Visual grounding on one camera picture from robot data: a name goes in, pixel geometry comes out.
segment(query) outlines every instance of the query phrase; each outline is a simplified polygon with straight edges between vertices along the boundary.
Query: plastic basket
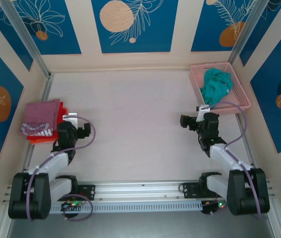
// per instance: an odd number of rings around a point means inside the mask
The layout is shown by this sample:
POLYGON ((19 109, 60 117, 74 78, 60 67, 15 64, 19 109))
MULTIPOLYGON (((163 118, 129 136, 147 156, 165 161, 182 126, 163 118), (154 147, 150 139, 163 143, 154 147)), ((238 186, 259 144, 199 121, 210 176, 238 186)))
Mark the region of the plastic basket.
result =
MULTIPOLYGON (((239 105, 243 111, 251 107, 251 103, 229 62, 204 63, 191 66, 190 80, 199 105, 205 104, 200 88, 204 86, 204 74, 210 68, 217 68, 221 71, 231 73, 230 79, 232 80, 234 86, 230 93, 222 98, 221 102, 226 101, 235 103, 239 105)), ((215 108, 211 109, 211 112, 217 114, 240 113, 238 108, 229 104, 219 104, 215 108)))

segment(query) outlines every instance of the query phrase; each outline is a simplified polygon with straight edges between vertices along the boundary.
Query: purple cable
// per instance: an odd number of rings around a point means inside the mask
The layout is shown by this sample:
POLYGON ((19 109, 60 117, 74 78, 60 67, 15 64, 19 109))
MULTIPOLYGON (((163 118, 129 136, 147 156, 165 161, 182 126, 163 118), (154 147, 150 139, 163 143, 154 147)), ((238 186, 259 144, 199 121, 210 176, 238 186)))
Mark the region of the purple cable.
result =
POLYGON ((238 163, 240 164, 240 166, 242 167, 242 169, 245 171, 246 173, 246 176, 248 178, 248 181, 249 181, 249 184, 250 184, 250 187, 251 187, 251 190, 253 192, 253 195, 254 195, 254 199, 255 199, 255 203, 256 203, 256 209, 257 209, 257 213, 258 213, 258 217, 259 219, 262 218, 261 216, 261 211, 260 211, 260 205, 259 205, 259 200, 258 200, 258 196, 257 196, 257 192, 256 192, 256 189, 255 189, 255 186, 254 186, 254 183, 253 183, 253 180, 251 179, 251 176, 249 174, 249 172, 247 171, 247 169, 245 168, 245 166, 240 163, 239 159, 234 156, 228 149, 227 147, 229 145, 231 145, 232 143, 235 143, 236 141, 240 140, 246 133, 246 129, 247 129, 247 118, 246 118, 246 115, 245 115, 245 112, 243 111, 242 108, 240 108, 239 105, 236 105, 235 103, 231 103, 231 102, 219 102, 219 103, 215 103, 213 105, 210 105, 210 106, 207 106, 205 108, 202 108, 202 109, 207 109, 207 108, 211 108, 213 106, 216 106, 218 104, 230 104, 230 105, 233 105, 234 107, 236 107, 238 110, 240 110, 240 112, 243 114, 243 117, 244 117, 244 121, 245 121, 245 127, 244 127, 244 130, 243 132, 241 133, 241 135, 239 137, 237 137, 235 140, 232 140, 231 142, 229 142, 226 146, 225 146, 225 151, 238 163))
POLYGON ((35 175, 36 173, 38 172, 39 169, 41 169, 47 162, 49 162, 51 159, 53 159, 55 156, 63 153, 63 152, 66 152, 66 151, 69 151, 69 150, 78 150, 78 149, 83 149, 83 148, 86 148, 88 147, 90 144, 93 143, 93 141, 95 140, 95 136, 96 136, 96 131, 95 131, 95 127, 93 126, 93 124, 91 124, 91 122, 85 118, 82 118, 82 117, 77 117, 77 116, 67 116, 67 117, 64 117, 64 118, 78 118, 78 119, 81 119, 81 120, 84 120, 86 122, 88 122, 92 129, 93 129, 93 137, 92 137, 92 140, 87 143, 86 145, 83 145, 83 146, 79 146, 79 147, 74 147, 74 148, 67 148, 67 149, 64 149, 64 150, 61 150, 61 151, 58 151, 56 152, 55 154, 51 155, 50 157, 48 157, 46 160, 44 160, 37 169, 34 170, 34 172, 32 173, 30 179, 29 179, 29 183, 28 183, 28 187, 27 187, 27 193, 26 193, 26 214, 27 214, 27 219, 29 221, 33 221, 31 219, 31 216, 30 216, 30 190, 31 190, 31 186, 32 186, 32 183, 33 183, 33 179, 35 178, 35 175))
POLYGON ((67 218, 67 217, 65 216, 65 212, 66 212, 69 208, 71 208, 72 206, 66 207, 66 208, 64 209, 63 213, 62 213, 64 219, 66 219, 67 221, 70 221, 70 222, 81 222, 81 221, 84 221, 84 220, 86 220, 86 219, 88 219, 88 218, 91 217, 94 208, 93 208, 92 202, 91 202, 87 197, 82 196, 82 195, 80 195, 80 194, 67 194, 67 195, 64 195, 62 198, 64 198, 64 197, 80 197, 80 198, 83 198, 85 201, 87 201, 87 202, 91 205, 91 212, 90 212, 86 217, 83 217, 83 218, 80 218, 80 219, 71 219, 71 218, 67 218))

